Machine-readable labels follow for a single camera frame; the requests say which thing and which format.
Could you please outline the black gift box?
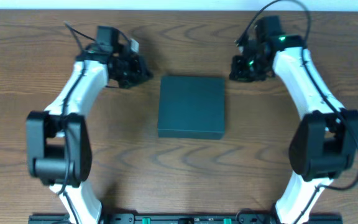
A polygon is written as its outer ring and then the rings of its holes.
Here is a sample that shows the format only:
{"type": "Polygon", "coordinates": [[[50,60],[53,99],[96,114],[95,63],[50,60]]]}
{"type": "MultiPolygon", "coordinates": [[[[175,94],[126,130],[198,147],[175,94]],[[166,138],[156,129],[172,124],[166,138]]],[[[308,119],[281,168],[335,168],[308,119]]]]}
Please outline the black gift box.
{"type": "Polygon", "coordinates": [[[160,138],[222,139],[225,80],[165,76],[161,79],[157,131],[160,138]]]}

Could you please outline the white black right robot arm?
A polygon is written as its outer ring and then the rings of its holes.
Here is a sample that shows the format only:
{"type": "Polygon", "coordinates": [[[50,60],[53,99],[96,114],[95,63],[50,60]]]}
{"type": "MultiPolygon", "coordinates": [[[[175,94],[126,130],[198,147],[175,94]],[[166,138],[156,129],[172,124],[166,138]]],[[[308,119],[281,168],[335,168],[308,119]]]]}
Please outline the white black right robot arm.
{"type": "Polygon", "coordinates": [[[278,16],[255,23],[255,37],[243,33],[230,79],[259,82],[278,77],[300,117],[288,156],[292,168],[283,195],[266,223],[310,223],[319,196],[334,190],[334,180],[358,159],[358,111],[349,110],[331,93],[318,73],[306,37],[283,31],[278,16]]]}

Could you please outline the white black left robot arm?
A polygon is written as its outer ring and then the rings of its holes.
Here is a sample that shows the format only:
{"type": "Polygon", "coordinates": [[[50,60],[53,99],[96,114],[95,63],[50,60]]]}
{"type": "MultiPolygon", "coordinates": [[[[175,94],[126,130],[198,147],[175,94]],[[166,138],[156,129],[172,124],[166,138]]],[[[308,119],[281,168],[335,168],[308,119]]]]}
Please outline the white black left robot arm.
{"type": "Polygon", "coordinates": [[[88,181],[92,151],[86,127],[95,100],[110,80],[128,89],[152,78],[139,43],[114,27],[99,26],[91,43],[75,57],[73,71],[60,94],[42,111],[26,119],[30,176],[61,200],[67,213],[31,215],[29,223],[101,223],[103,204],[88,181]]]}

